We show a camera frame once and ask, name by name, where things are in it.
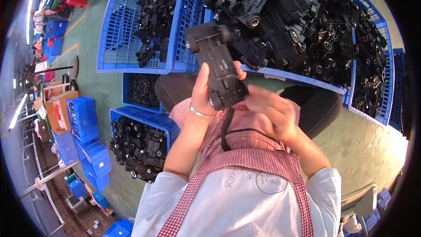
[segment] apron strap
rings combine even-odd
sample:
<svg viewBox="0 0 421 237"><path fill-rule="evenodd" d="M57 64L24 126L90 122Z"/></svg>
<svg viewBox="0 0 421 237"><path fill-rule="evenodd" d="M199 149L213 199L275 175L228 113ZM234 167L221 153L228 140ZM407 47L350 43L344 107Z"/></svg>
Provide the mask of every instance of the apron strap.
<svg viewBox="0 0 421 237"><path fill-rule="evenodd" d="M222 123L222 131L221 131L221 146L222 146L222 150L224 151L230 151L231 147L229 147L228 143L227 143L227 139L225 138L227 131L228 131L228 127L231 124L231 120L232 117L234 115L234 111L235 109L230 107L228 109L228 114L224 120L224 123Z"/></svg>

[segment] bangle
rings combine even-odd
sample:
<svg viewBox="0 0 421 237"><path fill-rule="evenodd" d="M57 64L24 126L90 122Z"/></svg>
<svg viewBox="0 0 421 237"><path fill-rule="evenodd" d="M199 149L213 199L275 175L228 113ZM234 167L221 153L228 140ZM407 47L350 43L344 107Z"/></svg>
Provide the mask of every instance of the bangle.
<svg viewBox="0 0 421 237"><path fill-rule="evenodd" d="M200 117L204 117L204 118L213 118L214 117L214 115L206 115L206 114L199 113L198 111L196 111L196 109L194 109L192 107L191 103L190 103L190 111L192 111L193 113L197 114Z"/></svg>

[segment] factory floor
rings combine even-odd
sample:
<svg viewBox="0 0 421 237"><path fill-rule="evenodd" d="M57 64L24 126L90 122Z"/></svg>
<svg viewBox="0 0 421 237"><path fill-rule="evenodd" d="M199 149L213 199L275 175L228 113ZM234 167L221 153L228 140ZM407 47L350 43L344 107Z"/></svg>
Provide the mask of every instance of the factory floor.
<svg viewBox="0 0 421 237"><path fill-rule="evenodd" d="M53 68L68 66L74 55L79 55L80 68L77 82L82 96L95 99L99 139L109 144L111 139L109 110L122 107L122 74L96 73L96 55L103 14L108 0L90 0L87 7L75 8L67 25L62 55ZM389 26L393 48L402 48L403 42L384 0L371 0ZM56 79L66 71L56 71ZM250 76L251 83L276 91L289 83L263 76ZM342 176L343 199L360 189L377 183L378 190L389 187L405 161L408 142L396 130L382 128L342 109L340 116L314 142L324 151L334 168ZM102 192L116 215L135 217L145 182L132 179L124 167L114 161L110 151L111 184ZM75 170L83 176L81 166Z"/></svg>

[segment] white shirt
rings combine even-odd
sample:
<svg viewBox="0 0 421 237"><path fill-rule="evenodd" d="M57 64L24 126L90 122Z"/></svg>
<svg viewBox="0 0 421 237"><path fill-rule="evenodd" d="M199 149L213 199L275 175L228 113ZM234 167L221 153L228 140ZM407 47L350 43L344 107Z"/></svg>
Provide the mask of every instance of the white shirt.
<svg viewBox="0 0 421 237"><path fill-rule="evenodd" d="M156 237L187 182L162 172L146 184L132 235ZM341 177L324 168L306 183L314 236L336 236ZM228 166L203 178L177 236L301 236L301 213L292 184L272 174Z"/></svg>

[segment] gingham apron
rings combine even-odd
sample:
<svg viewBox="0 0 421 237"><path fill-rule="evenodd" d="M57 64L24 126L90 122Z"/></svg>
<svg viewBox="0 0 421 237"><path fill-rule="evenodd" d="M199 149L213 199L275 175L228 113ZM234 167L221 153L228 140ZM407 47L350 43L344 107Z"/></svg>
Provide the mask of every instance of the gingham apron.
<svg viewBox="0 0 421 237"><path fill-rule="evenodd" d="M170 118L182 128L189 113L191 98L177 104ZM300 107L290 101L295 109L298 124ZM199 151L200 164L188 183L180 201L165 222L159 237L176 236L204 176L223 166L235 165L275 174L292 183L301 212L302 236L312 237L313 224L307 199L304 178L298 156L279 140L269 137L260 128L255 113L245 102L219 111L209 124Z"/></svg>

